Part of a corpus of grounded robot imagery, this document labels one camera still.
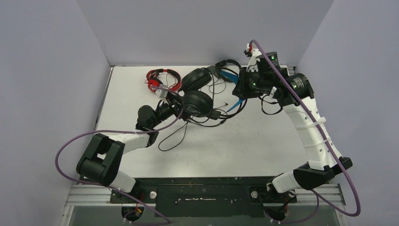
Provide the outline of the large black blue headphones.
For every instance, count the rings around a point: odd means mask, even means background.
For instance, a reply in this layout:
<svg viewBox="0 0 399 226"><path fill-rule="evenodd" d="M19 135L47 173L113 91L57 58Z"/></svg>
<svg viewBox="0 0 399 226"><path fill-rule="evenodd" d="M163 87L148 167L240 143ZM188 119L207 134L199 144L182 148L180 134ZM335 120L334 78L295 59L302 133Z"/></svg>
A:
<svg viewBox="0 0 399 226"><path fill-rule="evenodd" d="M181 103L181 108L184 111L181 116L185 121L184 130L187 130L189 123L207 128L221 126L228 119L239 114L246 106L247 100L238 101L228 110L237 108L237 112L233 114L228 114L219 107L215 108L215 91L212 91L211 97L201 91L202 87L207 86L209 82L212 82L211 86L214 87L216 85L215 78L222 79L224 83L235 82L238 81L239 75L232 69L225 67L197 68L170 87L172 91L184 92L183 102Z"/></svg>

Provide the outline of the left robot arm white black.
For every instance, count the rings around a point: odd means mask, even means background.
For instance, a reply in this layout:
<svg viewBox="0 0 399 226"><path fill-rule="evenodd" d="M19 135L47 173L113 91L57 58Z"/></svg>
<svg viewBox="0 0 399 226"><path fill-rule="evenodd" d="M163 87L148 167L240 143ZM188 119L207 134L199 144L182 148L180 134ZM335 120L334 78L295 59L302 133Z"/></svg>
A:
<svg viewBox="0 0 399 226"><path fill-rule="evenodd" d="M76 172L102 186L122 191L128 202L136 202L141 190L136 180L120 170L124 154L153 145L158 137L156 127L171 116L183 115L183 99L176 94L167 94L166 99L153 109L143 105L138 109L136 130L130 133L117 132L107 136L96 133L76 166Z"/></svg>

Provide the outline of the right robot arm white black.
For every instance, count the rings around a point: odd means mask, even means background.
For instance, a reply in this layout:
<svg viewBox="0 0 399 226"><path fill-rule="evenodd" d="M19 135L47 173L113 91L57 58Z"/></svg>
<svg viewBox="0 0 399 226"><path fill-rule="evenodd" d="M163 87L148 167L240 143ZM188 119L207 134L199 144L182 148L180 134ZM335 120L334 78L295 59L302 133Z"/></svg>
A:
<svg viewBox="0 0 399 226"><path fill-rule="evenodd" d="M351 168L352 160L340 154L327 133L326 119L318 112L308 78L302 73L289 75L280 67L276 52L263 56L259 50L253 49L244 53L249 62L240 70L233 95L248 99L265 94L276 99L291 119L307 155L304 165L268 183L267 197L277 202L287 191L314 189L342 173L342 168Z"/></svg>

